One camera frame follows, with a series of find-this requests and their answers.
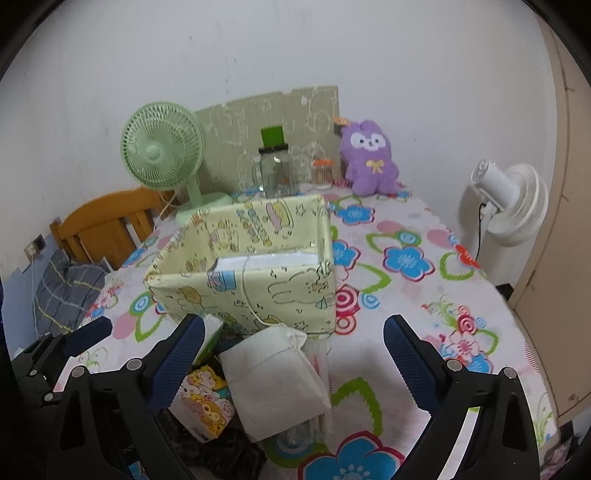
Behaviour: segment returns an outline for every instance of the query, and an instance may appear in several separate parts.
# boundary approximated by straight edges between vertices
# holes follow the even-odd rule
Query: chair backrest
[[[58,247],[79,262],[99,262],[105,257],[119,268],[136,249],[125,220],[143,242],[154,229],[150,210],[159,214],[167,197],[143,187],[110,193],[85,203],[63,223],[53,222],[51,233]]]

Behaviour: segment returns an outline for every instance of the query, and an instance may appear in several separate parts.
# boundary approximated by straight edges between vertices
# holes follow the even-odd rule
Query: green lid
[[[275,125],[273,127],[261,128],[262,144],[265,148],[274,148],[285,144],[283,138],[283,127]]]

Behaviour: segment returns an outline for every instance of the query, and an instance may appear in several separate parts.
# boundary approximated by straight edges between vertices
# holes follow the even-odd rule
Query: white fan head
[[[534,167],[521,163],[501,171],[482,160],[472,184],[499,209],[486,228],[498,244],[514,247],[539,230],[548,211],[548,187]]]

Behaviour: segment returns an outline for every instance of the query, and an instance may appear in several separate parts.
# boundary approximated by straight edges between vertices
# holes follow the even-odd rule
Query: electrical outlet
[[[35,242],[31,242],[25,247],[25,255],[27,256],[29,263],[32,263],[37,255],[39,255],[39,250],[37,249]]]
[[[33,240],[33,243],[37,246],[37,251],[39,252],[41,252],[46,247],[43,235],[39,235],[37,238],[35,238],[35,240]]]
[[[32,263],[45,247],[46,243],[42,235],[39,235],[35,240],[28,244],[25,248],[25,255],[27,256],[29,263]]]

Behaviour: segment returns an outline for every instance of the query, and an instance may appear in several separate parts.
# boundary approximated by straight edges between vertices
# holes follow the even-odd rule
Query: yellow bow
[[[372,175],[374,173],[384,173],[384,171],[382,170],[382,168],[384,167],[383,160],[368,160],[367,162],[365,162],[365,166],[373,169]]]

